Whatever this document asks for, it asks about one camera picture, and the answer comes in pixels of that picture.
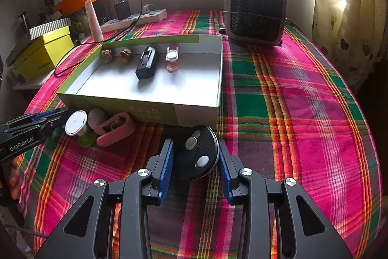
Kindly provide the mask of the person's left hand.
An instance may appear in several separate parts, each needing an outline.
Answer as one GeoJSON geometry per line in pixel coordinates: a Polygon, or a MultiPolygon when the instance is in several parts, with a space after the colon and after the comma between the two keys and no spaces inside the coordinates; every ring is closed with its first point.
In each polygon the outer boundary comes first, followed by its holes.
{"type": "Polygon", "coordinates": [[[19,199],[21,184],[20,184],[20,165],[18,163],[18,157],[15,157],[11,160],[8,184],[9,184],[10,195],[12,199],[14,200],[19,199]]]}

